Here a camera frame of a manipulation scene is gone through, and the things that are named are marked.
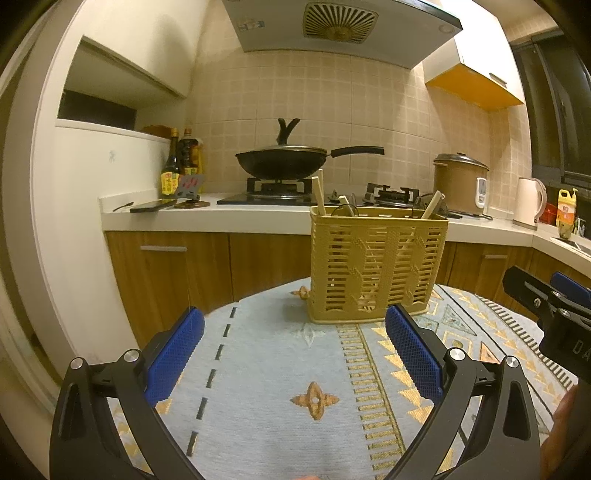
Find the clear plastic spoon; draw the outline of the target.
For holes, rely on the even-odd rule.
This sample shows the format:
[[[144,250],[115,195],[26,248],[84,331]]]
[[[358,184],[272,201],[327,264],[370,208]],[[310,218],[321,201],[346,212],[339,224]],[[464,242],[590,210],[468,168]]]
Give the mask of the clear plastic spoon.
[[[341,204],[332,211],[332,216],[356,217],[358,215],[358,209],[352,204]]]

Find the light blue patterned tablecloth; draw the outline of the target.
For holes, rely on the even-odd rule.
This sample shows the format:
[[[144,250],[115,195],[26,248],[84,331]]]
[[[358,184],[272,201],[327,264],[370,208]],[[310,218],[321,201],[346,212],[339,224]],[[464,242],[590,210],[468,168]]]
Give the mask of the light blue patterned tablecloth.
[[[308,284],[288,283],[207,315],[171,393],[155,404],[206,479],[384,479],[431,414],[434,404],[415,386],[384,320],[312,323],[301,299]],[[540,442],[548,437],[577,380],[541,354],[534,321],[439,285],[414,319],[474,360],[517,358]]]

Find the white electric kettle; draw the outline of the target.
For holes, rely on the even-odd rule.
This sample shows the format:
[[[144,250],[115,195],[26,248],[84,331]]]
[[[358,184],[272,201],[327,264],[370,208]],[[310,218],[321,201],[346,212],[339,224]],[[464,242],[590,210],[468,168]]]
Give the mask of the white electric kettle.
[[[517,184],[513,222],[532,230],[538,229],[539,219],[547,203],[547,190],[537,178],[520,177]]]

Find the brown rice cooker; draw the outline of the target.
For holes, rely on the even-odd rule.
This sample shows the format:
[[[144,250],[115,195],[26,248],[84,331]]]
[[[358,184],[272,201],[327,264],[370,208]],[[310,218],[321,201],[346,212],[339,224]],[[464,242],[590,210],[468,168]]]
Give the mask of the brown rice cooker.
[[[434,189],[445,195],[449,210],[469,215],[484,213],[490,168],[464,153],[441,153],[433,161]]]

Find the white wall cabinet orange bottom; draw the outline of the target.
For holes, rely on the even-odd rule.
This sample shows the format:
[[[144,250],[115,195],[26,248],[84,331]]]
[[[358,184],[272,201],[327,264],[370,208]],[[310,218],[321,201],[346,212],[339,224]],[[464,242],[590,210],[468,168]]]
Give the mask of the white wall cabinet orange bottom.
[[[443,1],[462,31],[423,61],[425,84],[452,93],[486,111],[523,105],[519,71],[492,13],[474,1]]]

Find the yellow oil bottle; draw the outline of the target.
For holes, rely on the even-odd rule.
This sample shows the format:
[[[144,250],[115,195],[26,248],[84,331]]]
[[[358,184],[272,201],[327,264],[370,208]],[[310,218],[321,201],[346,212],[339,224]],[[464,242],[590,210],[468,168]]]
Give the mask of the yellow oil bottle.
[[[560,189],[558,193],[556,226],[561,239],[568,240],[573,233],[576,207],[577,189]]]

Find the small spoon on counter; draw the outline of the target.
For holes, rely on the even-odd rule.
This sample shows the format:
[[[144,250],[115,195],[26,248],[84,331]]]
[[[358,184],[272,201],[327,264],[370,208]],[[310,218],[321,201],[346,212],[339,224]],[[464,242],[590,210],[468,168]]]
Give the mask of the small spoon on counter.
[[[117,206],[116,208],[114,208],[114,209],[112,210],[112,212],[111,212],[111,213],[115,213],[115,212],[118,212],[118,211],[120,211],[120,210],[122,210],[122,209],[129,208],[129,207],[131,207],[132,205],[134,205],[134,202],[133,202],[133,201],[131,201],[131,202],[127,202],[127,203],[125,203],[125,204],[122,204],[122,205],[119,205],[119,206]]]

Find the wooden base cabinets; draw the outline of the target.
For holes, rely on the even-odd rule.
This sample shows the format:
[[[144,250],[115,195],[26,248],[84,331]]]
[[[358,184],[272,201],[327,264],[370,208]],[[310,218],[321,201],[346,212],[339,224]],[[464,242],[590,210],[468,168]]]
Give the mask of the wooden base cabinets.
[[[110,231],[115,279],[139,346],[170,327],[189,306],[202,313],[311,273],[311,239],[301,235]],[[534,247],[449,242],[437,281],[523,313],[502,286],[517,265],[543,281],[560,271],[588,286],[582,265],[569,266]]]

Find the grey phone stand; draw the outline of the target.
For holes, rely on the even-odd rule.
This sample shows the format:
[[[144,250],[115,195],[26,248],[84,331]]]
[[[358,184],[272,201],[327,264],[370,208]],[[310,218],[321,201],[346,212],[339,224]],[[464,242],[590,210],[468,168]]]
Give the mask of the grey phone stand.
[[[183,175],[175,191],[175,209],[196,209],[207,207],[211,203],[200,198],[199,189],[204,185],[204,175]]]

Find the black smartphone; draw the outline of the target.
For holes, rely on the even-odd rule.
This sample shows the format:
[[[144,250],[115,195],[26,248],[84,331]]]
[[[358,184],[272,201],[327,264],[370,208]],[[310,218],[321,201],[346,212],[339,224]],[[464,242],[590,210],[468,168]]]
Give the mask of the black smartphone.
[[[146,203],[132,205],[129,208],[130,213],[152,213],[159,210],[173,207],[176,204],[175,199],[158,199]]]

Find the dark vinegar bottle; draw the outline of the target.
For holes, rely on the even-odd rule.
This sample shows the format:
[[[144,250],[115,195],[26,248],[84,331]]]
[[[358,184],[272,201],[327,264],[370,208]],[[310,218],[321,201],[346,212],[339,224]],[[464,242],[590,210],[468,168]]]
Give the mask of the dark vinegar bottle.
[[[186,127],[182,138],[178,143],[179,159],[181,162],[182,173],[184,175],[197,175],[202,173],[200,159],[201,143],[192,134],[192,129]]]

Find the wooden chopstick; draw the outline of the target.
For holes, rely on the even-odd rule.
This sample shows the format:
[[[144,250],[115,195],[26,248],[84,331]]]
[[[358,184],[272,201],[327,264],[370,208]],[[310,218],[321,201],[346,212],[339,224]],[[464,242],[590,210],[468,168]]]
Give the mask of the wooden chopstick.
[[[318,169],[318,174],[311,177],[312,190],[317,201],[318,214],[325,216],[324,172]]]
[[[339,203],[341,204],[341,206],[339,206],[339,212],[341,212],[342,215],[353,217],[358,214],[356,213],[356,207],[349,203],[349,198],[346,197],[346,195],[339,196]]]
[[[431,216],[435,213],[436,209],[439,207],[440,203],[444,200],[444,198],[445,195],[440,190],[437,190],[433,194],[427,207],[424,209],[424,213],[421,219],[430,219]]]

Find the dark soy sauce bottle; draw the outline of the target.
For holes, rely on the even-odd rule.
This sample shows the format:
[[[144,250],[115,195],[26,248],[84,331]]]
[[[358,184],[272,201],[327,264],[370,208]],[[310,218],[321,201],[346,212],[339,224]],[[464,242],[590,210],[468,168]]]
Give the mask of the dark soy sauce bottle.
[[[175,195],[181,177],[181,167],[177,158],[178,131],[171,129],[168,157],[160,172],[160,194],[162,198]]]

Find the black wok with lid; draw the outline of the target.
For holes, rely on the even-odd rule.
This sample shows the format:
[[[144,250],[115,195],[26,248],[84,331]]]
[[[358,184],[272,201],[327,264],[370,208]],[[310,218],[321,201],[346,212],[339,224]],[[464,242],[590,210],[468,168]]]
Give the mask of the black wok with lid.
[[[328,158],[385,154],[382,146],[358,145],[329,151],[320,147],[288,144],[291,132],[300,122],[300,118],[288,123],[283,118],[277,119],[280,131],[276,136],[276,145],[237,153],[235,157],[238,164],[246,173],[259,180],[301,180],[321,169]]]

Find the tan plastic utensil basket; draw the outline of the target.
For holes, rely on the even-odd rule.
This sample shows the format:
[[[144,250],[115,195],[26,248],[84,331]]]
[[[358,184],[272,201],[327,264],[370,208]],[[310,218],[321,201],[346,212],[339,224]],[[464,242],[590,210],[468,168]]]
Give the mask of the tan plastic utensil basket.
[[[308,315],[318,324],[368,323],[401,304],[428,310],[449,222],[421,210],[360,207],[337,216],[311,207]]]

